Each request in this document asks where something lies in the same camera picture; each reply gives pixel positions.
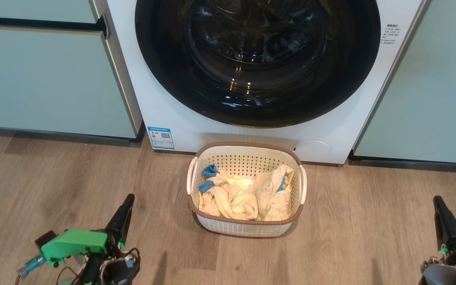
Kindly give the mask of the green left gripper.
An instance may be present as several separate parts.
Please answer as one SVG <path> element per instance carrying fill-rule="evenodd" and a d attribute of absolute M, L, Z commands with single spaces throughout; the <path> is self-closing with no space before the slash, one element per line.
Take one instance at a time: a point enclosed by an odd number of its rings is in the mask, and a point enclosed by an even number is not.
<path fill-rule="evenodd" d="M 128 194 L 105 230 L 71 229 L 60 234 L 47 232 L 41 237 L 41 253 L 51 266 L 65 265 L 67 258 L 76 255 L 120 256 L 121 249 L 125 247 L 134 201 L 135 195 Z"/>

